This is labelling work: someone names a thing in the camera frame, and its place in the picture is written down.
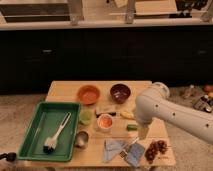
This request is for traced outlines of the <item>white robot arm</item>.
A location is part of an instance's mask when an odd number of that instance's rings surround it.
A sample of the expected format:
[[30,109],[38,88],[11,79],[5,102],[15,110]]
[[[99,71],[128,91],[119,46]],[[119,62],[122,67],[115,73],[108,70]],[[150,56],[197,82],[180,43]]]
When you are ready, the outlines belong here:
[[213,115],[168,100],[169,88],[154,82],[136,96],[134,118],[140,126],[148,126],[154,117],[164,120],[213,145]]

